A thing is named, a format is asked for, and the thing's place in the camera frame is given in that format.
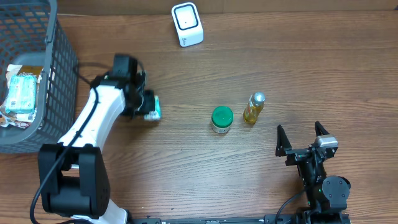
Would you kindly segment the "yellow liquid bottle silver cap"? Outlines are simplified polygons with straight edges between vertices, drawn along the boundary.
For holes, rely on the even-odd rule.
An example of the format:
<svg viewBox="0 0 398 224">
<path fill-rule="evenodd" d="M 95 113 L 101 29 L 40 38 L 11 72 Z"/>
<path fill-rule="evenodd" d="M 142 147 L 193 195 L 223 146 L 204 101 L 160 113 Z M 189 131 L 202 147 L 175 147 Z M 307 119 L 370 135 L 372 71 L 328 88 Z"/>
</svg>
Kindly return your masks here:
<svg viewBox="0 0 398 224">
<path fill-rule="evenodd" d="M 266 102 L 265 94 L 261 91 L 253 93 L 245 110 L 243 112 L 243 119 L 247 124 L 255 124 L 260 112 L 264 108 Z"/>
</svg>

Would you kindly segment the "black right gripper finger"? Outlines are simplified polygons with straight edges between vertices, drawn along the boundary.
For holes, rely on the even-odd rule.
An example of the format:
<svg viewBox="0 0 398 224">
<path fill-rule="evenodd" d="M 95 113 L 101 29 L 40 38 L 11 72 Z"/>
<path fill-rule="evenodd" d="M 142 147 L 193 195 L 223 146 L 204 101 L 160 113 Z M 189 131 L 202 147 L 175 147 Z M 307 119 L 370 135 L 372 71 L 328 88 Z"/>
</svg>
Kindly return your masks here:
<svg viewBox="0 0 398 224">
<path fill-rule="evenodd" d="M 277 145 L 275 155 L 277 157 L 286 156 L 286 152 L 292 150 L 290 141 L 281 125 L 277 127 Z"/>
<path fill-rule="evenodd" d="M 329 135 L 329 132 L 322 126 L 319 121 L 315 122 L 315 132 L 317 136 Z"/>
</svg>

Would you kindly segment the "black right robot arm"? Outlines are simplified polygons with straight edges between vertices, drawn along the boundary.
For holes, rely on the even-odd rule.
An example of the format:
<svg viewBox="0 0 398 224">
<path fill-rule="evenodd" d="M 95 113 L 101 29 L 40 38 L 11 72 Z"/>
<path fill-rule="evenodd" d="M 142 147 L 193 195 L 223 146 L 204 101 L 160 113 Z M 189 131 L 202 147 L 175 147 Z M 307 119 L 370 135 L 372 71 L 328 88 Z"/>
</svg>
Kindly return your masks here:
<svg viewBox="0 0 398 224">
<path fill-rule="evenodd" d="M 281 125 L 277 127 L 275 155 L 285 157 L 287 166 L 297 166 L 310 209 L 314 213 L 335 214 L 347 209 L 351 184 L 348 179 L 326 174 L 323 163 L 335 156 L 338 140 L 315 123 L 316 139 L 307 148 L 294 149 Z"/>
</svg>

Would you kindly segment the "green lid white jar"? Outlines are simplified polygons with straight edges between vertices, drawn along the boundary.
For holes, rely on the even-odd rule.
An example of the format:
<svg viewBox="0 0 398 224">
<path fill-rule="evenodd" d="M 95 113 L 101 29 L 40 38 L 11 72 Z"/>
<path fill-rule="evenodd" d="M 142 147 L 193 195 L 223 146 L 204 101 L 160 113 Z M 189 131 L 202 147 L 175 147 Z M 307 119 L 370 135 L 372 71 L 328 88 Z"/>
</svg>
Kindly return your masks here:
<svg viewBox="0 0 398 224">
<path fill-rule="evenodd" d="M 211 127 L 218 134 L 227 133 L 234 120 L 233 111 L 227 106 L 215 108 L 211 115 Z"/>
</svg>

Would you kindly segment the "small teal white box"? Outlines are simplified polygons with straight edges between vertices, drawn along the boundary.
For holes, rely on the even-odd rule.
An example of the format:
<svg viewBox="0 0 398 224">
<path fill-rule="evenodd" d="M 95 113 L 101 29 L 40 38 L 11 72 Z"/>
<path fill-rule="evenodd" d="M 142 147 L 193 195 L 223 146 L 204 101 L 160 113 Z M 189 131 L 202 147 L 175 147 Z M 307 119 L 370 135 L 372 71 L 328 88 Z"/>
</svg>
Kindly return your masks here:
<svg viewBox="0 0 398 224">
<path fill-rule="evenodd" d="M 144 115 L 144 120 L 146 121 L 160 121 L 161 120 L 161 108 L 160 108 L 160 100 L 157 95 L 154 96 L 155 106 L 152 111 L 148 114 Z"/>
</svg>

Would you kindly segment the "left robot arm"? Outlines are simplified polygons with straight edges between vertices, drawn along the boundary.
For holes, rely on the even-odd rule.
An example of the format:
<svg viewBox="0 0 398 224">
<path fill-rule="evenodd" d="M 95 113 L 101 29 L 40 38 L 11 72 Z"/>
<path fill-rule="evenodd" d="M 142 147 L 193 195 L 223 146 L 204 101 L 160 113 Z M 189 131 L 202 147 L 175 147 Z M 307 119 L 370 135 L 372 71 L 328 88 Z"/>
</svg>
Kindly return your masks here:
<svg viewBox="0 0 398 224">
<path fill-rule="evenodd" d="M 55 144 L 43 144 L 38 154 L 40 185 L 30 206 L 65 217 L 66 223 L 133 223 L 128 210 L 110 198 L 111 186 L 103 146 L 119 116 L 146 121 L 161 119 L 160 100 L 145 88 L 142 62 L 115 54 L 113 67 L 88 82 L 90 95 L 78 119 Z"/>
</svg>

